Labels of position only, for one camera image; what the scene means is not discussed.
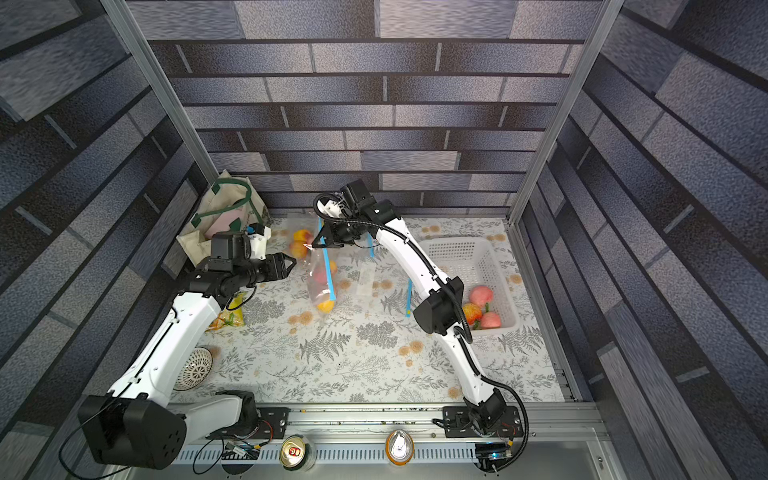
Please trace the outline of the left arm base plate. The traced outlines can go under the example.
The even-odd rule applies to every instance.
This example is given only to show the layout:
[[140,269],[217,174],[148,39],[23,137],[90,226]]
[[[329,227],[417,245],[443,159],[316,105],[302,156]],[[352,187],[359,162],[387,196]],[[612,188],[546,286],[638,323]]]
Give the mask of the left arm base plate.
[[250,436],[251,439],[282,440],[288,426],[290,409],[286,407],[258,407],[258,422],[256,429]]

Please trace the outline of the white plastic mesh basket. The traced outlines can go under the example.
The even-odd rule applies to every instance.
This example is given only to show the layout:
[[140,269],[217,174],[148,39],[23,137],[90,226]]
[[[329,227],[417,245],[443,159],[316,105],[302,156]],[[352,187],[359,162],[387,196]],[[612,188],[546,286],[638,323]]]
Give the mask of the white plastic mesh basket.
[[420,247],[448,277],[458,276],[462,280],[463,303],[469,302],[469,295],[476,287],[484,286],[493,291],[489,310],[500,316],[501,326],[475,330],[475,338],[503,335],[521,327],[522,322],[489,241],[479,237],[439,238],[425,240]]

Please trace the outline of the clear zip-top bag blue zipper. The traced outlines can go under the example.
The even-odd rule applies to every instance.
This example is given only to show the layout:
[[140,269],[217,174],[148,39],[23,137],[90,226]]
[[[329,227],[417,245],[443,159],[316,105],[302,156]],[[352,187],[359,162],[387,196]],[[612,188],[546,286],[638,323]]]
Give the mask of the clear zip-top bag blue zipper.
[[[355,225],[348,222],[329,222],[326,219],[316,216],[315,226],[308,229],[313,231],[317,226],[317,219],[323,221],[324,227],[321,234],[325,237],[326,248],[329,250],[342,249],[346,246],[354,246],[360,249],[367,250],[371,256],[374,255],[373,251],[379,246],[378,242],[371,236],[368,229],[363,225]],[[289,254],[289,245],[286,247],[286,253]]]

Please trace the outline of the large pink peach right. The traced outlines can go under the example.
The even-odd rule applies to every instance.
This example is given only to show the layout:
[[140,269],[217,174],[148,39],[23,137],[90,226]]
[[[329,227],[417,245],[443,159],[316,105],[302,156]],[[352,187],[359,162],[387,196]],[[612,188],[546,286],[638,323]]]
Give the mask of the large pink peach right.
[[490,303],[494,299],[494,292],[487,286],[476,286],[469,294],[469,301],[485,310],[490,308]]

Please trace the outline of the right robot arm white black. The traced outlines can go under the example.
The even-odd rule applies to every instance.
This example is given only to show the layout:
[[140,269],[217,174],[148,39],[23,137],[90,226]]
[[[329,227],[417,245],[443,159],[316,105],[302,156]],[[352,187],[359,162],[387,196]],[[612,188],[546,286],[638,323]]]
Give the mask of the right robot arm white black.
[[408,275],[420,299],[413,311],[415,321],[441,345],[453,367],[472,429],[481,436],[503,428],[527,436],[529,420],[520,395],[488,378],[472,350],[472,331],[460,303],[462,280],[448,276],[428,257],[391,202],[376,200],[363,181],[355,180],[338,193],[318,194],[313,210],[322,220],[313,247],[352,246],[368,233]]

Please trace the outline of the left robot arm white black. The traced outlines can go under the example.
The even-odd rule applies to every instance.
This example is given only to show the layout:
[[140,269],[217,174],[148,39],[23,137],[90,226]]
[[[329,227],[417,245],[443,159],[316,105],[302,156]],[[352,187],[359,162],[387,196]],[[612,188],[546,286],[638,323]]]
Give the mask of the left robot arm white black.
[[269,228],[213,236],[210,256],[185,277],[159,330],[107,394],[89,396],[78,410],[79,430],[103,465],[163,469],[189,442],[247,439],[262,424],[250,392],[226,390],[178,410],[169,409],[175,384],[209,325],[237,294],[287,278],[295,259],[269,254]]

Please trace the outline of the white round strainer bowl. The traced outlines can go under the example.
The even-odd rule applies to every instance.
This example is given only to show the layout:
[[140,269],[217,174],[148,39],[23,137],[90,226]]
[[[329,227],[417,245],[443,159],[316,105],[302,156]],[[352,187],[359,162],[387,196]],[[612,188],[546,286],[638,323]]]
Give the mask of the white round strainer bowl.
[[204,347],[192,350],[174,384],[175,391],[188,391],[200,385],[213,368],[213,355]]

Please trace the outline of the yellow snack packet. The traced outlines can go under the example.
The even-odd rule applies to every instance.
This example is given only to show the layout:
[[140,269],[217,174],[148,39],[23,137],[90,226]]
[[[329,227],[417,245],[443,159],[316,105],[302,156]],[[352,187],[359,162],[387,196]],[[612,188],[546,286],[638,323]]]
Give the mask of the yellow snack packet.
[[245,318],[242,305],[246,300],[246,293],[239,292],[230,304],[217,316],[217,318],[208,326],[207,332],[213,332],[225,327],[243,327]]

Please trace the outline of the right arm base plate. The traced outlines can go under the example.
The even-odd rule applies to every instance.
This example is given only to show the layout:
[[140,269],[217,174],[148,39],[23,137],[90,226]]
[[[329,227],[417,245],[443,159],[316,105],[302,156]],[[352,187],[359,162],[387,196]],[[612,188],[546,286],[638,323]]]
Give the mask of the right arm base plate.
[[523,438],[525,429],[519,409],[508,406],[498,419],[483,420],[467,406],[445,406],[439,424],[447,438]]

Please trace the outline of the wrinkled yellow red peach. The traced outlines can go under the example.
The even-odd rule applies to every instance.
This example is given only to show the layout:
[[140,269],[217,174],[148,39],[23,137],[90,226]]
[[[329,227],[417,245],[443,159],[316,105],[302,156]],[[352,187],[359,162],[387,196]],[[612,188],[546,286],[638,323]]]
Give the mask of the wrinkled yellow red peach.
[[474,303],[465,303],[463,305],[463,313],[470,326],[473,326],[484,315],[483,309]]

